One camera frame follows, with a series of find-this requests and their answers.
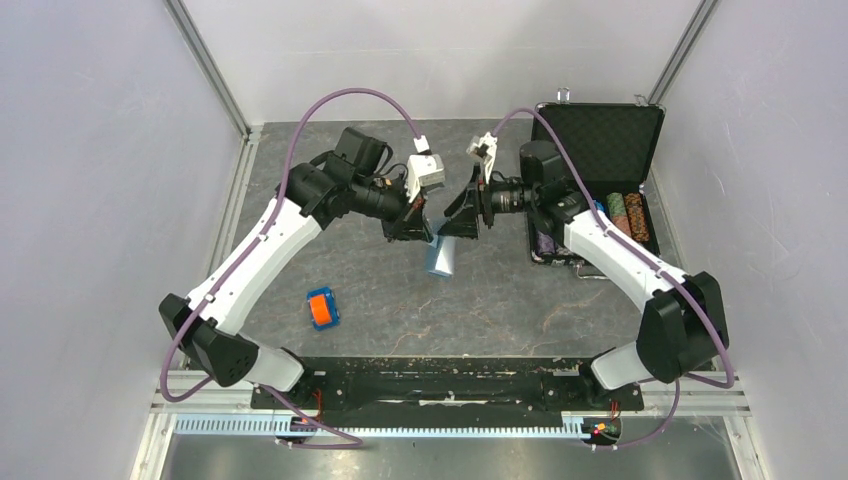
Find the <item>blue card holder wallet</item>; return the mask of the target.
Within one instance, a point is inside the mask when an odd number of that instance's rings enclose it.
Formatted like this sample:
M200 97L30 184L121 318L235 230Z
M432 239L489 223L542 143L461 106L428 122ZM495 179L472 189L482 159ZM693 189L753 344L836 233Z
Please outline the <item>blue card holder wallet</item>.
M457 238L438 233L448 222L446 217L436 220L433 224L434 237L428 244L426 270L428 273L449 278L455 272L455 252Z

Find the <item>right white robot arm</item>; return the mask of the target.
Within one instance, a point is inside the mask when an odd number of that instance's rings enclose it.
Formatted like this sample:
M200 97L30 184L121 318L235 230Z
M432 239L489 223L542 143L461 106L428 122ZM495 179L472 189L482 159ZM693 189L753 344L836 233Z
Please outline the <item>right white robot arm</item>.
M504 181L491 178L496 137L473 138L468 152L477 163L465 192L446 209L438 227L428 254L430 273L451 276L457 239L477 238L481 222L491 225L497 214L526 213L537 229L551 227L560 234L566 249L597 267L641 314L634 341L582 366L577 392L585 405L602 408L619 388L639 381L670 384L692 377L696 367L714 357L725 369L721 387L733 384L723 300L713 276L688 275L660 260L626 236L583 187L571 189L563 177L570 159L560 145L526 143L521 177Z

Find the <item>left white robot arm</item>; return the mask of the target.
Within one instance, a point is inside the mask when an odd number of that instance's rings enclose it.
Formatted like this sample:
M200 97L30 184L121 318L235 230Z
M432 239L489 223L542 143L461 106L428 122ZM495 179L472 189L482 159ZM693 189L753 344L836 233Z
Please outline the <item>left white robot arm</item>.
M394 178L377 168L391 147L354 128L334 149L294 165L257 223L227 259L186 296L167 295L158 311L178 350L222 387L266 385L290 407L306 405L313 379L290 351L263 345L241 329L283 268L329 224L348 213L378 219L388 241L433 238L425 193L445 179L443 162L425 139Z

